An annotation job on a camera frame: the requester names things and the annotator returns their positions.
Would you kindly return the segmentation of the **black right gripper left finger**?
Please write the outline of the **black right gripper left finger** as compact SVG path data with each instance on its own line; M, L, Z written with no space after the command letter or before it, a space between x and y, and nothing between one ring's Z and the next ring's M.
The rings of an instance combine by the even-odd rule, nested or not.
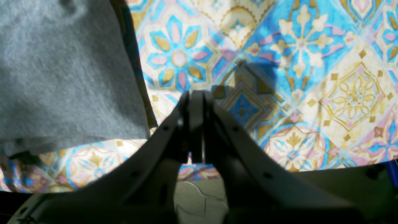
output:
M204 91L185 92L131 158L72 193L40 196L16 224L177 224L181 165L204 162Z

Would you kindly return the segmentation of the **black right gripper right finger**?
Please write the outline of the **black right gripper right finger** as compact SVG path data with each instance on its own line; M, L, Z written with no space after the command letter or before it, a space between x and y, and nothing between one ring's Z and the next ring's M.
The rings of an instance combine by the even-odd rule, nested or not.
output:
M202 161L221 174L229 204L225 224L363 224L350 202L286 171L243 127L202 92Z

